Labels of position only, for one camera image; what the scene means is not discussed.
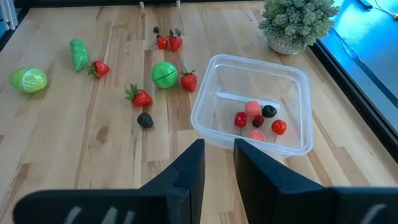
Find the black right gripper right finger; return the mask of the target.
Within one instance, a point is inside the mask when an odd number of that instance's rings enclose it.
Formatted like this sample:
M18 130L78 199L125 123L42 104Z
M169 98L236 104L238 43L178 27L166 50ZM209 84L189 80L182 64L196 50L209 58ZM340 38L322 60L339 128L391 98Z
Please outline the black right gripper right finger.
M249 224L398 224L398 187L324 187L243 139L233 152Z

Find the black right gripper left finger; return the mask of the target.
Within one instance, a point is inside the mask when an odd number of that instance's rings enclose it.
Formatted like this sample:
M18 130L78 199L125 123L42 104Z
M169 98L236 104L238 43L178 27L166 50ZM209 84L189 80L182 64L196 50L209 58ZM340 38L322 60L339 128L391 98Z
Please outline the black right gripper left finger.
M15 224L199 224L205 142L197 139L139 189L41 190L20 199Z

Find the bright red toy cherry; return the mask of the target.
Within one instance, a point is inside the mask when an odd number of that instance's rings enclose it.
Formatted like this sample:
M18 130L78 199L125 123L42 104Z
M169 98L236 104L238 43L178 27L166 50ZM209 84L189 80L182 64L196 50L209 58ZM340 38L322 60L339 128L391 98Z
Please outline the bright red toy cherry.
M168 46L168 41L165 37L157 34L156 36L156 43L151 45L151 47L156 46L158 49L166 49Z
M275 134L274 142L276 142L278 136L281 136L285 133L286 129L287 125L285 121L281 119L277 119L272 123L271 130Z

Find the dark red toy cherry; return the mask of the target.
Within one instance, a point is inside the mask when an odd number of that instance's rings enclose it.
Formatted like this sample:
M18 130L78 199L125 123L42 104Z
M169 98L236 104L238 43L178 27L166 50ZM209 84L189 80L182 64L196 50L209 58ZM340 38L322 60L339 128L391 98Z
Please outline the dark red toy cherry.
M247 125L248 115L244 111L239 111L234 117L234 125L239 128L239 136L242 133L243 128Z

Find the bumpy black toy blackberry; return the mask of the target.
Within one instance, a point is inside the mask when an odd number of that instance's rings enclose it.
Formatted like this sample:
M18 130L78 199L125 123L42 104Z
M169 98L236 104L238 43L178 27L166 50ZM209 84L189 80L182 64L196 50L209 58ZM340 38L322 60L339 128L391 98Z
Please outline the bumpy black toy blackberry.
M154 125L152 117L149 113L143 112L137 117L137 122L143 128L151 128Z

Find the red toy strawberry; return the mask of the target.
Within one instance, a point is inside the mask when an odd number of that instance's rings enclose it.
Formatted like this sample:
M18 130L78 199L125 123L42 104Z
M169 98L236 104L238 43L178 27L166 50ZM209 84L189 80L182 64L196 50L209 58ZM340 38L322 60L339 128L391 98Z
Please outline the red toy strawberry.
M169 30L169 44L171 51L177 51L183 44L183 39L181 38L181 30L178 28Z
M126 99L131 101L136 107L151 105L153 100L150 94L143 89L139 89L137 84L130 84L129 87L125 86Z
M195 74L195 70L189 72L185 67L182 67L182 71L180 73L182 74L180 79L182 87L189 92L194 92L197 85L197 76Z
M109 65L105 64L103 61L95 60L91 62L86 68L85 72L88 76L94 76L96 78L101 78L108 74L110 71Z

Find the green ball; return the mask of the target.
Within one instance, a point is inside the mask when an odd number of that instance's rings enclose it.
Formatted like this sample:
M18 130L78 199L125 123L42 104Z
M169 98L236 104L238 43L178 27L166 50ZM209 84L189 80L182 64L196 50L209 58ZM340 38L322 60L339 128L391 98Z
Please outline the green ball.
M151 71L151 79L158 88L170 88L178 78L175 66L169 62L155 64Z

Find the green toy cucumber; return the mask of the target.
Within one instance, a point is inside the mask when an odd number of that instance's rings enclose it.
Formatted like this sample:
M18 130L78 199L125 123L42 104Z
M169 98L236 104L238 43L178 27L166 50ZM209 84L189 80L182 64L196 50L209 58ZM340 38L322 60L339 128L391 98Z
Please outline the green toy cucumber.
M72 52L74 69L80 72L85 69L90 62L86 45L81 39L73 39L69 44Z

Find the light green toy cabbage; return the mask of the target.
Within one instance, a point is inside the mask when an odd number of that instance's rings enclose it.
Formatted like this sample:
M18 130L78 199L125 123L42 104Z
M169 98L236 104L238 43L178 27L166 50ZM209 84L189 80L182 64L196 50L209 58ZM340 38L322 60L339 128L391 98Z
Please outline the light green toy cabbage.
M36 93L47 86L47 76L37 68L22 67L11 74L10 83L21 92Z

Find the clear plastic tupperware container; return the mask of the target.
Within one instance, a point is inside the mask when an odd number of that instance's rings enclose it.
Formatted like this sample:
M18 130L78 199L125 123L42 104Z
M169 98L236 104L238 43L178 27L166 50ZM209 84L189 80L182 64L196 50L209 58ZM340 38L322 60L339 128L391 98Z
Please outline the clear plastic tupperware container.
M264 142L249 137L255 128L252 119L239 136L234 125L237 112L248 101L272 105L277 114L259 128ZM285 121L285 133L277 137L272 123ZM208 143L233 149L234 140L242 138L266 153L302 156L313 149L313 121L310 85L307 75L294 67L263 62L234 55L218 54L211 58L191 113L193 128Z

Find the green artificial potted plant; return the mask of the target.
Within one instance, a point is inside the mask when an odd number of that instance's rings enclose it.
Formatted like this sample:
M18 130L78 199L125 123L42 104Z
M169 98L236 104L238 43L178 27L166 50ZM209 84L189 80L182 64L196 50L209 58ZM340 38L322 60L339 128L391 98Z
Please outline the green artificial potted plant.
M272 50L294 55L326 37L339 11L334 0L266 0L258 27Z

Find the silver aluminium post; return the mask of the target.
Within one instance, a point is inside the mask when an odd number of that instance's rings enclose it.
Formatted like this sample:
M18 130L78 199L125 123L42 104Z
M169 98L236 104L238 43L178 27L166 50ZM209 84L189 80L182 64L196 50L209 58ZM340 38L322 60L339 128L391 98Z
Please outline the silver aluminium post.
M15 30L19 25L14 0L0 0L6 30Z

